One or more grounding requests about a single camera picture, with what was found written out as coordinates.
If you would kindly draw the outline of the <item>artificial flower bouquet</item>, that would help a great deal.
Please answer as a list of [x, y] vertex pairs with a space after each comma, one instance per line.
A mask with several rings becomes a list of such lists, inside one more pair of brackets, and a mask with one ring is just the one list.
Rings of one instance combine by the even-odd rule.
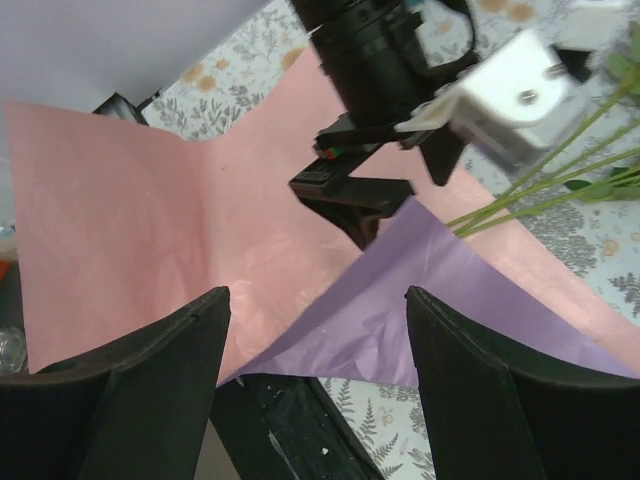
[[639, 156], [639, 50], [614, 50], [603, 64], [614, 88], [597, 95], [597, 108], [542, 164], [512, 182], [496, 199], [447, 223], [460, 238], [537, 216], [571, 200], [614, 198], [615, 188], [637, 187], [639, 168], [621, 167]]

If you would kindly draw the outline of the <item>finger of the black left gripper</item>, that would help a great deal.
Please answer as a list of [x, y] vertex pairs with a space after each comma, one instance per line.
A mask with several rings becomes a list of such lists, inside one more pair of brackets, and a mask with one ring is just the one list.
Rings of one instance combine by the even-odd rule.
[[362, 158], [316, 159], [289, 181], [307, 208], [342, 230], [361, 250], [377, 237], [379, 222], [414, 194], [407, 180], [355, 178]]
[[448, 124], [429, 131], [419, 144], [427, 171], [436, 186], [445, 186], [451, 178], [467, 142]]

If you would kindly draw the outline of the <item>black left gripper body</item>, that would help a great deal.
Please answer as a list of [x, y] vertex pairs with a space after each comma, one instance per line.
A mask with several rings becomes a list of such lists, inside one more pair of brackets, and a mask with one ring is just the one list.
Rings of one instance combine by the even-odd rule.
[[417, 29], [423, 19], [403, 1], [297, 0], [292, 7], [351, 120], [387, 125], [406, 120], [442, 86], [478, 62], [475, 24], [465, 1], [445, 7], [468, 21], [471, 41], [458, 59], [431, 66]]

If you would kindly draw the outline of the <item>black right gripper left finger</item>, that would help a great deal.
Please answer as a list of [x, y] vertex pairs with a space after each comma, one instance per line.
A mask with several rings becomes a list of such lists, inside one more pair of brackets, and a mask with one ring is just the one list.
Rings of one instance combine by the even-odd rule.
[[230, 322], [216, 287], [37, 374], [1, 378], [4, 479], [192, 479]]

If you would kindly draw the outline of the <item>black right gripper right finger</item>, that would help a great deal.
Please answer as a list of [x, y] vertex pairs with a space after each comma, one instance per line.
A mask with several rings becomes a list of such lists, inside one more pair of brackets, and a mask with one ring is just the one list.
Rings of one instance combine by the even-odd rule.
[[638, 478], [638, 380], [538, 352], [420, 287], [405, 298], [437, 478]]

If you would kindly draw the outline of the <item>purple pink wrapping paper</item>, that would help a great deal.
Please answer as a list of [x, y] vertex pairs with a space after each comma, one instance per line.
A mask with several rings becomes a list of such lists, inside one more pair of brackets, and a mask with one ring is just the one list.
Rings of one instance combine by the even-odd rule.
[[630, 378], [639, 329], [521, 224], [467, 240], [447, 223], [491, 199], [458, 170], [432, 185], [386, 147], [367, 177], [417, 192], [366, 251], [304, 207], [289, 180], [340, 102], [304, 52], [227, 133], [188, 142], [106, 116], [5, 106], [29, 366], [40, 371], [231, 291], [220, 376], [241, 371], [414, 387], [404, 296], [424, 288], [556, 358]]

